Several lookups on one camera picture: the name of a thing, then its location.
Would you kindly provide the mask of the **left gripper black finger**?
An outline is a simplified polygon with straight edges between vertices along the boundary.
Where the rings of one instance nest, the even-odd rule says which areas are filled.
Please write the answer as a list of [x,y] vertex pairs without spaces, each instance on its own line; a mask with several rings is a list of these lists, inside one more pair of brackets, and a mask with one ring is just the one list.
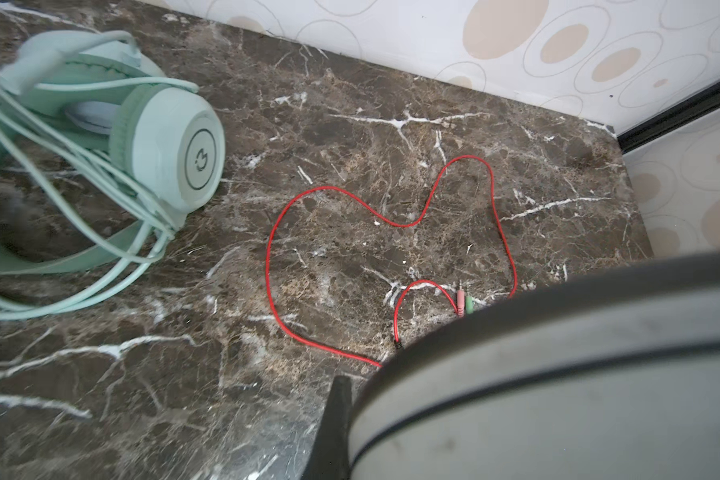
[[301,480],[349,478],[348,431],[351,407],[352,381],[347,376],[336,376]]

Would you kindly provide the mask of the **white black red headphones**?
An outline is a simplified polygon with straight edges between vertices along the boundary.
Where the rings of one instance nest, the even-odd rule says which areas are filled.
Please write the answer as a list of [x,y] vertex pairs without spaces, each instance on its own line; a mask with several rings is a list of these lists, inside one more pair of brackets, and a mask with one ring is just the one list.
[[720,479],[720,252],[524,293],[368,383],[354,479]]

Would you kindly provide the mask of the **mint green headphones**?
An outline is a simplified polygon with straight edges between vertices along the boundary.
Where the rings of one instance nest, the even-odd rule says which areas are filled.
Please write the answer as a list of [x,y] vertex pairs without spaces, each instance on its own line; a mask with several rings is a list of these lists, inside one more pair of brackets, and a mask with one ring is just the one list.
[[[17,146],[25,138],[64,158],[134,223],[105,238],[87,225]],[[0,242],[0,275],[56,274],[142,256],[149,235],[175,236],[220,182],[223,126],[196,84],[170,78],[125,31],[49,31],[0,69],[0,168],[21,163],[90,247],[34,262]]]

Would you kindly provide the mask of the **right black frame post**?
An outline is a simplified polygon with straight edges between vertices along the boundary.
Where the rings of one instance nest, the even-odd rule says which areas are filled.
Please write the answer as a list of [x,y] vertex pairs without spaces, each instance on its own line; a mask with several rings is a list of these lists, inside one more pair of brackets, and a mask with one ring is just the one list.
[[623,153],[632,152],[720,109],[720,88],[710,88],[618,136]]

